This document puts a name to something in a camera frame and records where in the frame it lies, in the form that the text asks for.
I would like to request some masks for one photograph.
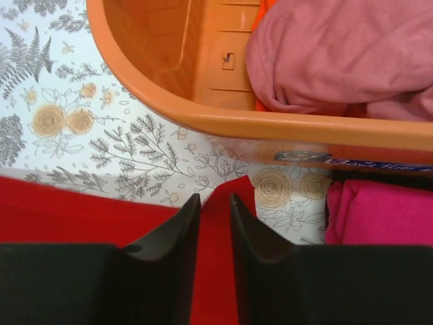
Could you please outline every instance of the black object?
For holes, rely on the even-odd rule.
[[[124,249],[0,245],[0,324],[188,325],[199,223],[194,194]]]
[[[240,325],[433,324],[433,248],[296,246],[237,196],[231,227]]]

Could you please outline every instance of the magenta cloth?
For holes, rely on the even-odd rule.
[[[271,111],[433,121],[433,1],[278,0],[246,63]]]
[[[433,192],[374,181],[335,183],[326,244],[433,246]]]

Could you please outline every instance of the red fabric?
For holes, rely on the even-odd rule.
[[[219,186],[202,208],[191,324],[237,324],[230,201],[237,193],[251,211],[248,177]],[[0,177],[0,242],[109,242],[124,246],[177,210],[87,196]]]

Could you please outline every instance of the red cloth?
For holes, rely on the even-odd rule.
[[[237,324],[230,201],[255,211],[248,177],[219,186],[202,208],[191,324]],[[67,192],[0,177],[0,242],[108,242],[125,246],[177,209]]]
[[[335,183],[328,191],[327,244],[433,246],[433,193],[374,181]]]

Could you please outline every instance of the printed rose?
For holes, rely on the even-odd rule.
[[[324,198],[331,181],[320,173],[306,174],[300,182],[300,193],[313,200]]]
[[[265,207],[277,208],[284,205],[290,197],[292,182],[282,171],[265,169],[254,177],[256,201]]]
[[[66,125],[76,134],[86,134],[93,126],[93,117],[88,110],[79,108],[66,118]]]
[[[80,90],[80,94],[84,97],[84,98],[89,98],[89,97],[93,97],[93,95],[95,95],[96,92],[96,86],[94,83],[87,83],[86,85],[83,86],[83,88],[81,88]]]
[[[46,138],[56,136],[62,130],[64,123],[64,111],[54,105],[38,110],[33,120],[35,133],[39,137]]]

